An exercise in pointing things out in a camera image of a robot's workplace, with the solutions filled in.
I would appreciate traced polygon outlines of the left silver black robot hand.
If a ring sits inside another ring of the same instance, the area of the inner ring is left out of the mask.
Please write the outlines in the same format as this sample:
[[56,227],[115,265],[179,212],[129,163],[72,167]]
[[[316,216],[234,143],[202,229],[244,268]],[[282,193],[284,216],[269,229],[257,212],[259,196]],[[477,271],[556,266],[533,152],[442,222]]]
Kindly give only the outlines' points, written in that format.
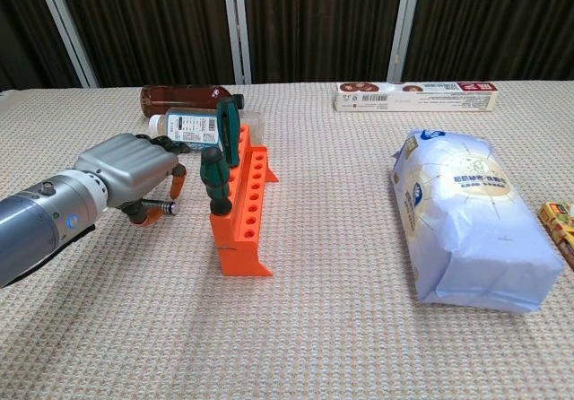
[[82,152],[74,168],[93,173],[104,182],[108,207],[125,213],[131,223],[146,226],[157,222],[162,212],[146,207],[144,197],[171,177],[170,197],[178,198],[187,176],[178,157],[189,152],[187,144],[165,135],[151,138],[124,133]]

